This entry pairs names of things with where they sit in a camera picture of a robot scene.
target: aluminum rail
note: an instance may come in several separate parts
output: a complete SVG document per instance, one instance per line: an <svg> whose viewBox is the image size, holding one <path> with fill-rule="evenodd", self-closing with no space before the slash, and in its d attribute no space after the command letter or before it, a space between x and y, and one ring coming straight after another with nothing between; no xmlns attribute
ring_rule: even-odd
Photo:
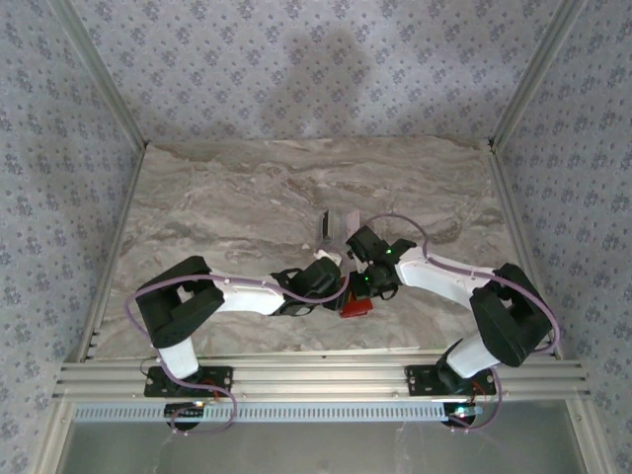
<svg viewBox="0 0 632 474"><path fill-rule="evenodd" d="M367 354L226 355L203 359L201 365L234 368L232 393L257 402L362 402L411 399L404 367L434 364L440 353L395 351ZM66 363L53 398L72 402L147 401L142 360ZM147 360L143 369L155 365ZM537 355L519 368L502 366L507 401L581 400L590 395L586 373L576 360ZM461 396L412 397L418 401L466 401ZM168 399L170 401L186 399Z"/></svg>

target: patterned wallpaper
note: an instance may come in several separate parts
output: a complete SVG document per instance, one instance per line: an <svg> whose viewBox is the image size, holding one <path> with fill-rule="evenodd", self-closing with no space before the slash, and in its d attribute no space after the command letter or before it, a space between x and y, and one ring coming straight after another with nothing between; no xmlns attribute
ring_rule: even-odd
<svg viewBox="0 0 632 474"><path fill-rule="evenodd" d="M76 0L149 141L487 137L558 0Z"/></svg>
<svg viewBox="0 0 632 474"><path fill-rule="evenodd" d="M136 155L47 4L0 12L0 472L21 473Z"/></svg>
<svg viewBox="0 0 632 474"><path fill-rule="evenodd" d="M632 472L632 5L591 0L503 152L569 356Z"/></svg>

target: metal frame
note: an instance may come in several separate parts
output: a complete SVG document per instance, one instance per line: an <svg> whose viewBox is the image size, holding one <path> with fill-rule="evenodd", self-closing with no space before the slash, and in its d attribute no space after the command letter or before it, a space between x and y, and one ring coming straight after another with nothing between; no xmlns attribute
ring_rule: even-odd
<svg viewBox="0 0 632 474"><path fill-rule="evenodd" d="M122 95L117 89L106 63L103 61L97 47L94 46L90 35L86 31L77 11L70 0L48 0L50 8L57 16L61 27L68 34L70 42L77 49L83 59L88 72L95 81L103 100L108 104L110 110L117 118L129 143L140 152L145 147L145 140L142 137L140 127L136 124L131 110L125 103Z"/></svg>
<svg viewBox="0 0 632 474"><path fill-rule="evenodd" d="M506 217L520 264L536 285L541 286L524 236L514 198L508 186L502 160L491 153L492 182ZM54 472L62 458L69 432L69 421L78 406L87 402L139 405L145 378L140 360L95 361L88 357L95 330L100 326L120 251L121 234L138 179L142 157L134 170L127 191L115 242L99 284L82 340L74 356L63 365L52 400L46 435L42 437L34 473ZM417 349L362 350L314 353L222 355L207 358L202 364L228 364L235 367L233 393L241 403L281 402L445 402L464 401L458 397L408 396L403 367L434 363L439 351ZM603 431L596 417L586 374L581 363L555 356L530 357L520 368L501 367L508 401L566 400L575 436L589 473L616 472Z"/></svg>
<svg viewBox="0 0 632 474"><path fill-rule="evenodd" d="M164 402L82 403L76 423L157 422L165 423ZM225 423L232 413L229 403L205 405L196 421ZM176 418L185 422L187 418ZM418 401L397 402L248 402L240 403L235 423L360 423L445 422L443 404Z"/></svg>
<svg viewBox="0 0 632 474"><path fill-rule="evenodd" d="M499 117L492 133L494 146L499 151L502 151L507 144L510 135L520 122L526 106L531 102L531 98L587 3L587 0L562 0L555 10L548 28L531 56L515 92L503 110L503 114Z"/></svg>
<svg viewBox="0 0 632 474"><path fill-rule="evenodd" d="M362 351L225 355L202 365L231 365L231 392L247 402L386 402L393 399L465 402L467 396L410 397L404 367L434 364L440 352ZM583 399L590 395L576 360L533 356L520 368L500 367L507 401ZM146 402L140 362L67 363L53 399L72 402ZM187 399L169 399L172 402Z"/></svg>

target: cable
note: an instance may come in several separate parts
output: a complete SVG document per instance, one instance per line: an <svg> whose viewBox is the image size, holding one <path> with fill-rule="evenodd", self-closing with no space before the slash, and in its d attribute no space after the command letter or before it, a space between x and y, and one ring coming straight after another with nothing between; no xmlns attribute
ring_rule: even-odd
<svg viewBox="0 0 632 474"><path fill-rule="evenodd" d="M242 278L242 277L230 277L230 276L219 276L219 275L188 275L188 276L178 276L175 278L170 278L170 279L166 279L164 281L160 281L158 283L155 284L150 284L149 286L145 286L144 288L139 289L137 292L131 294L130 296L128 296L125 299L125 303L123 305L123 309L125 310L125 315L127 316L127 319L129 320L129 322L131 323L131 325L136 328L136 330L142 334L145 338L147 338L149 341L151 341L151 338L149 337L149 333L147 332L147 330L145 328L143 328L138 321L136 321L136 319L133 317L133 315L131 314L131 303L133 301L136 300L136 298L143 296L147 293L151 293L152 291L155 291L157 289L162 289L165 288L167 286L172 286L174 284L178 284L178 283L184 283L186 281L200 281L200 280L211 280L211 281L222 281L224 283L237 283L237 284L245 284L248 286L255 286L255 287L265 287L265 288L269 288L269 289L273 289L276 291L279 291L280 293L286 294L287 296L294 298L298 301L302 301L304 303L312 303L312 304L321 304L321 303L326 303L328 301L332 301L336 298L338 298L341 294L343 294L345 292L345 290L347 289L347 286L349 285L349 274L345 275L345 280L343 282L343 286L336 291L334 294L332 294L331 296L328 296L326 298L306 298L303 296L299 296L298 294L289 291L288 289L282 288L281 286L279 286L278 284L274 284L274 283L269 283L267 281L262 281L259 279L250 279L250 278ZM174 413L174 415L172 415L171 420L170 420L170 426L174 432L174 434L176 435L192 435L192 434L196 434L196 435L202 435L202 434L215 434L215 433L220 433L223 432L224 430L226 430L228 427L230 427L233 422L235 421L235 417L237 417L237 399L235 398L235 396L230 393L228 390L223 389L222 387L218 387L216 385L208 385L208 384L200 384L200 383L189 383L189 382L185 382L184 380L179 379L178 377L176 377L173 373L171 373L171 370L169 370L169 368L167 367L167 364L162 360L162 358L158 357L159 361L160 361L160 366L162 367L162 369L165 371L165 374L171 379L172 382L181 385L183 387L187 387L187 388L194 388L194 389L200 389L200 390L208 390L211 391L213 393L215 392L219 392L222 393L224 395L226 395L228 398L230 398L232 404L233 404L233 409L230 413L230 417L228 418L228 420L226 421L226 423L224 423L224 425L218 427L218 428L214 428L211 430L203 430L203 431L195 431L195 432L183 432L181 430L178 430L175 426L175 419L180 415L180 413L182 413L182 411L176 411Z"/></svg>
<svg viewBox="0 0 632 474"><path fill-rule="evenodd" d="M140 373L142 373L142 374L143 374L145 377L147 377L147 378L149 378L149 371L145 372L145 371L142 369L142 366L143 366L143 365L144 365L144 364L145 364L148 360L155 359L155 358L156 358L156 357L153 357L153 356L152 356L152 357L147 357L147 358L144 358L144 359L140 362L140 365L138 366L138 370L140 370Z"/></svg>
<svg viewBox="0 0 632 474"><path fill-rule="evenodd" d="M448 417L451 421L463 427L466 433L469 431L474 431L474 430L482 430L488 427L494 422L494 420L498 417L499 412L501 411L501 405L503 404L503 384L501 383L501 377L498 376L496 369L493 367L490 367L490 370L492 371L492 375L494 376L494 382L496 383L496 392L498 393L498 401L496 402L496 405L494 406L494 411L492 412L492 415L490 415L490 418L488 418L481 425L472 427L468 425L467 423L463 422L462 420L459 420L456 417Z"/></svg>
<svg viewBox="0 0 632 474"><path fill-rule="evenodd" d="M438 267L438 268L440 268L442 270L447 270L449 272L453 272L455 274L465 275L465 276L468 276L468 277L474 276L474 277L478 277L478 278L490 279L491 281L495 281L497 283L500 283L503 286L507 286L507 287L513 289L514 291L517 291L522 296L524 296L525 298L530 300L533 304L535 304L544 313L544 315L547 317L547 319L551 323L551 328L553 328L553 339L552 339L551 343L548 346L546 346L545 348L542 348L542 349L539 349L539 350L536 350L536 351L533 351L533 352L535 354L549 353L549 352L553 351L555 348L558 347L558 345L560 344L560 325L558 324L557 320L555 319L555 315L553 314L553 312L549 309L549 307L540 298L538 298L533 293L531 293L527 289L523 288L519 284L516 284L513 281L509 281L508 279L503 278L501 276L497 276L497 275L494 275L494 274L488 274L487 272L471 272L469 270L460 269L459 267L453 267L452 265L448 265L448 264L445 264L443 262L439 262L439 261L435 260L428 253L428 243L430 241L429 233L426 231L426 229L424 229L424 227L422 227L420 224L415 222L410 217L407 217L405 215L398 214L398 213L395 213L395 212L385 212L383 214L377 214L377 215L374 215L373 217L369 218L368 220L365 221L364 225L372 222L375 219L381 218L381 217L395 217L395 218L398 218L398 219L405 220L406 222L412 224L417 230L419 230L422 233L422 235L424 236L424 242L422 243L422 252L424 254L424 257L431 264L433 264L435 267Z"/></svg>
<svg viewBox="0 0 632 474"><path fill-rule="evenodd" d="M472 403L474 403L474 401L476 400L476 392L480 392L480 394L483 395L483 410L485 410L485 407L487 406L487 392L476 380L472 380L472 386L474 387L474 396L472 397Z"/></svg>
<svg viewBox="0 0 632 474"><path fill-rule="evenodd" d="M200 382L202 385L215 385L215 381L212 378L205 378ZM219 401L219 393L213 391L213 398L216 402Z"/></svg>

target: red object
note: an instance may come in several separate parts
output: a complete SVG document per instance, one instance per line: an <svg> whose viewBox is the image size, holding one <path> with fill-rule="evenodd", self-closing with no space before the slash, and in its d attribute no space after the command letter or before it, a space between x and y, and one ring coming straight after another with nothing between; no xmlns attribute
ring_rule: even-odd
<svg viewBox="0 0 632 474"><path fill-rule="evenodd" d="M373 309L373 303L370 298L357 301L353 295L350 295L349 302L343 306L340 312L341 318L355 318L357 316L366 316Z"/></svg>

